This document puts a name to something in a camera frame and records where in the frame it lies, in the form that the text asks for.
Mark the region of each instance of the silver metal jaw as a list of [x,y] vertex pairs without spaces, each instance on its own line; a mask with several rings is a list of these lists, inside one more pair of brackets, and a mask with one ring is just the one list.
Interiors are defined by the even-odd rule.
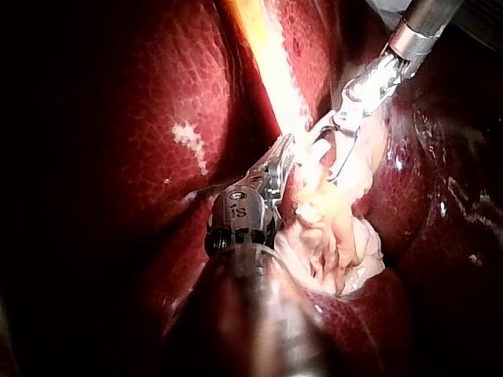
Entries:
[[321,136],[328,130],[349,139],[348,143],[337,145],[336,161],[330,168],[329,182],[337,182],[353,152],[363,119],[371,116],[402,82],[401,64],[399,57],[383,52],[343,88],[339,111],[331,110],[314,125],[311,131],[313,135]]
[[238,243],[274,245],[281,225],[279,206],[293,167],[293,135],[279,137],[238,182],[218,195],[208,220],[205,249],[209,255]]

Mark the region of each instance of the white patch on liver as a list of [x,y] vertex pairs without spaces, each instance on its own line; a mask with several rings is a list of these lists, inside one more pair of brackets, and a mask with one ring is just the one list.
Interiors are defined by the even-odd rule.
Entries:
[[206,160],[204,159],[204,141],[201,135],[196,132],[196,127],[185,121],[184,125],[175,124],[171,128],[171,132],[175,143],[182,144],[194,152],[201,175],[206,175],[208,172]]

